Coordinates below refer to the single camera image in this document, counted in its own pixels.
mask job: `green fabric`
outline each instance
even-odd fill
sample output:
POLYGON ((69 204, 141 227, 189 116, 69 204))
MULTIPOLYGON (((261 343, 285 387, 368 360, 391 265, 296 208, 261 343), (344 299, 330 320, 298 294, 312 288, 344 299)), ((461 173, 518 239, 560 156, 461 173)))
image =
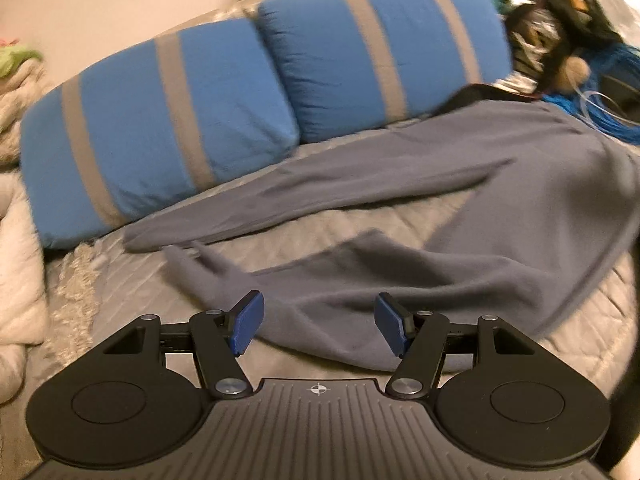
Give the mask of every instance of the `green fabric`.
POLYGON ((17 44, 0 48, 0 77, 7 77, 23 62, 31 57, 42 59, 42 54, 37 50, 17 44))

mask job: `gray stripe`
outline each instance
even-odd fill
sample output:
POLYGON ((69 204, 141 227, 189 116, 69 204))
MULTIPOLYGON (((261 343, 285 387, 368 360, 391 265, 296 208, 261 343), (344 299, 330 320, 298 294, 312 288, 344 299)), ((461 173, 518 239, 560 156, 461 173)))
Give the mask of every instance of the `gray stripe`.
POLYGON ((111 228, 120 227, 129 220, 116 207, 95 160, 94 148, 91 146, 82 112, 80 76, 76 75, 63 83, 61 94, 66 134, 84 189, 100 220, 111 228))
POLYGON ((481 83, 482 75, 480 73, 476 51, 469 39, 469 34, 466 31, 465 24, 462 18, 460 18, 456 6, 451 0, 435 0, 435 2, 440 7, 444 19, 447 20, 453 40, 458 46, 460 61, 465 69, 466 82, 469 84, 481 83))
POLYGON ((215 186, 216 179, 202 146, 198 120, 191 102, 191 92, 182 62, 182 49, 177 34, 156 38, 156 56, 164 87, 164 96, 174 126, 182 160, 198 191, 215 186))
POLYGON ((386 120, 390 123, 406 119, 406 97, 396 68, 396 60, 376 11, 369 0, 345 0, 358 25, 376 73, 380 93, 385 102, 386 120))

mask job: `blue tab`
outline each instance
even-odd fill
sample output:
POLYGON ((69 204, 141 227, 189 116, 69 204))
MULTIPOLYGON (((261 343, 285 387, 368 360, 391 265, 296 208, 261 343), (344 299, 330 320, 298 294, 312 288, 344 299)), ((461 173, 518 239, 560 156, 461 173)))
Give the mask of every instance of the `blue tab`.
POLYGON ((236 357, 242 355, 254 338, 264 319, 264 296, 258 292, 236 315, 234 330, 229 337, 229 348, 236 357))
POLYGON ((402 317, 381 296, 376 300, 373 315, 378 330, 385 337, 393 353, 397 356, 405 354, 411 342, 404 332, 402 317))

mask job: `pile of clothes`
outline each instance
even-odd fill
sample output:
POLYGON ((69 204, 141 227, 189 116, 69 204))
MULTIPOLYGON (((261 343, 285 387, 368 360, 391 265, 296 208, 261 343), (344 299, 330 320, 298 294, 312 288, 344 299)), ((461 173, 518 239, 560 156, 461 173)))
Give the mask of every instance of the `pile of clothes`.
POLYGON ((15 41, 0 42, 0 169, 20 152, 20 118, 46 90, 42 56, 15 41))

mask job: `blue pillow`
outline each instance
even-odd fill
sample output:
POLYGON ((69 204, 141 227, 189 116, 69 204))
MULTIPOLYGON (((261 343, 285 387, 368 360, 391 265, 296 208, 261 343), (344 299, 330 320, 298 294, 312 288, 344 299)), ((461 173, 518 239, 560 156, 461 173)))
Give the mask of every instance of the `blue pillow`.
POLYGON ((40 240, 70 248, 289 155, 298 128, 253 23, 128 48, 45 95, 22 122, 40 240))
POLYGON ((258 28, 306 142, 430 112, 511 71, 491 0, 265 0, 258 28))

